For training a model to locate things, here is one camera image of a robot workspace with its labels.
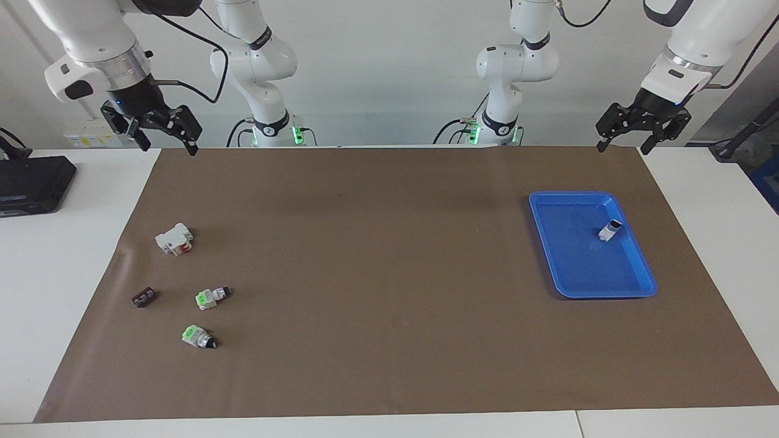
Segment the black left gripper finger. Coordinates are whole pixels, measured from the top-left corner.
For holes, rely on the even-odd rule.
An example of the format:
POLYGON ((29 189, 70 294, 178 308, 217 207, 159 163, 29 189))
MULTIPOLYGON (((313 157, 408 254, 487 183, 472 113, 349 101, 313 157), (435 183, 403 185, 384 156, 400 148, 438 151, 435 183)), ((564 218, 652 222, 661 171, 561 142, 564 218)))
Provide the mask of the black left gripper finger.
POLYGON ((599 153, 604 153, 613 139, 635 130, 639 130, 643 120, 643 108, 631 105, 623 107, 613 103, 595 123, 596 132, 601 137, 596 145, 599 153))
POLYGON ((681 109, 671 117, 644 116, 642 126, 648 128, 650 136, 643 142, 640 152, 646 156, 660 142, 675 141, 691 119, 687 109, 681 109))

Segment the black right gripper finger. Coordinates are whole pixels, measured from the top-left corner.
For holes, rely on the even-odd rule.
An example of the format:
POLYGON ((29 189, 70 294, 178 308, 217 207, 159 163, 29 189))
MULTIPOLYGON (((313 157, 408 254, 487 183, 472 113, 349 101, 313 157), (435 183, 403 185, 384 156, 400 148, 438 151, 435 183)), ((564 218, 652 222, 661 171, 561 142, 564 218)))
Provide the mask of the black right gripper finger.
POLYGON ((138 122, 134 117, 128 119, 118 112, 113 105, 101 105, 100 113, 105 119, 111 131, 118 135, 120 139, 128 144, 133 144, 142 151, 148 151, 151 142, 142 130, 138 127, 138 122))
POLYGON ((195 118, 194 114, 186 105, 171 108, 164 117, 161 131, 168 136, 178 139, 184 149, 190 156, 197 155, 197 141, 200 138, 203 128, 195 118))

